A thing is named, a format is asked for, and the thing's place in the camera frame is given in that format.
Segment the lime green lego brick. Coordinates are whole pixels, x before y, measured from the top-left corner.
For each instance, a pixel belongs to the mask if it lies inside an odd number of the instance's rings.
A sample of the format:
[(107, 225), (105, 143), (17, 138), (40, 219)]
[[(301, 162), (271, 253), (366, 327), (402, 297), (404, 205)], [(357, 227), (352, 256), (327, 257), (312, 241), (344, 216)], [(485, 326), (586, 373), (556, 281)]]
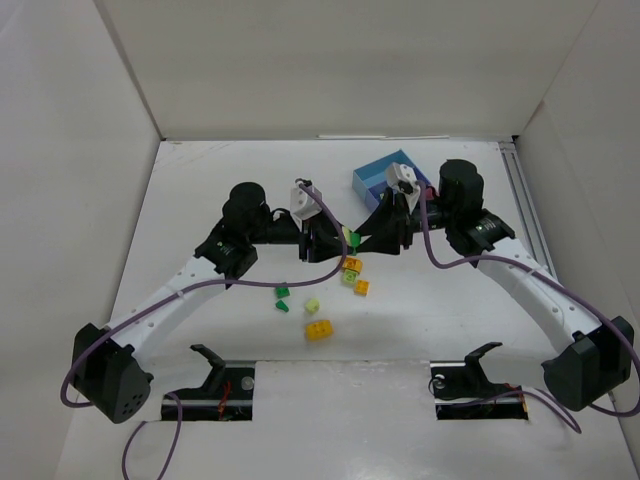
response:
[(357, 284), (359, 273), (354, 270), (345, 269), (342, 274), (342, 282), (345, 285), (355, 286)]

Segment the pale green small lego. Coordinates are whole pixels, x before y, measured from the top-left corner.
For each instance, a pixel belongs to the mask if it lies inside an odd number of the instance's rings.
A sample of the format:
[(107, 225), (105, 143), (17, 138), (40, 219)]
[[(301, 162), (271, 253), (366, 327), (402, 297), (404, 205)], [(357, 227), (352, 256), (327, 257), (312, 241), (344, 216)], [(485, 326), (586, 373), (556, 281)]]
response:
[(317, 298), (312, 298), (304, 305), (305, 312), (309, 315), (316, 314), (320, 309), (320, 302)]

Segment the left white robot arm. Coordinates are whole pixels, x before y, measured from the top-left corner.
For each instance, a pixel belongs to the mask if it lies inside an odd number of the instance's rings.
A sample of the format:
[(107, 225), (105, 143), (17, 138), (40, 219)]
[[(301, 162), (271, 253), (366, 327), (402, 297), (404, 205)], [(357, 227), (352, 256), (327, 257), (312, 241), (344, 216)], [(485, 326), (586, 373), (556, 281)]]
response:
[(173, 277), (128, 316), (103, 327), (89, 323), (77, 332), (72, 363), (59, 390), (61, 403), (72, 409), (94, 407), (114, 424), (132, 418), (161, 376), (151, 364), (154, 351), (206, 302), (233, 286), (287, 287), (285, 281), (244, 276), (258, 260), (258, 245), (295, 243), (314, 220), (332, 225), (337, 255), (345, 259), (342, 226), (311, 181), (297, 180), (280, 218), (273, 216), (262, 186), (234, 186), (220, 221)]

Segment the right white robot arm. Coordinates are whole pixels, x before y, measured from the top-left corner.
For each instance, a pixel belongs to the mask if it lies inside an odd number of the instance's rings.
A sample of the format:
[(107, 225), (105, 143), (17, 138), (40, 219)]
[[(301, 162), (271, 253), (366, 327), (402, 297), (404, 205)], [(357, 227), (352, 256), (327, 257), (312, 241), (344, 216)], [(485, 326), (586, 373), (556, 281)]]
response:
[(473, 163), (446, 161), (437, 187), (405, 163), (389, 163), (384, 176), (385, 192), (357, 230), (358, 252), (397, 255), (416, 233), (429, 245), (431, 231), (443, 231), (459, 258), (433, 265), (441, 270), (473, 266), (536, 322), (557, 353), (541, 365), (544, 385), (572, 411), (593, 406), (638, 372), (633, 327), (622, 317), (607, 318), (528, 255), (514, 230), (485, 208), (484, 179)]

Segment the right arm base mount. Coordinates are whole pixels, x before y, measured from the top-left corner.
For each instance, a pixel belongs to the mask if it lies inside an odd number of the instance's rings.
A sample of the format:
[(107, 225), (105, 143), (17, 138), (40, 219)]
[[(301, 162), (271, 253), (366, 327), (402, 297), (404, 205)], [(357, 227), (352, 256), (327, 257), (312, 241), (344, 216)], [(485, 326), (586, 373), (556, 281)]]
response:
[(501, 345), (486, 343), (463, 360), (430, 362), (428, 388), (434, 397), (437, 420), (529, 419), (522, 388), (491, 382), (480, 364), (489, 351)]

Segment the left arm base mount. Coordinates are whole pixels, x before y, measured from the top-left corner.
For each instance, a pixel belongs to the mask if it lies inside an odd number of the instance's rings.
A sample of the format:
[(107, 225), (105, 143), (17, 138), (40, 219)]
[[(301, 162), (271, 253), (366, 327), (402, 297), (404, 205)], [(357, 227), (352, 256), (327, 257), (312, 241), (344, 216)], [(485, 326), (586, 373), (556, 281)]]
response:
[(206, 359), (207, 375), (197, 377), (194, 387), (176, 390), (177, 399), (166, 395), (161, 420), (177, 420), (181, 405), (185, 422), (251, 421), (256, 362), (224, 360), (203, 344), (191, 345), (190, 349)]

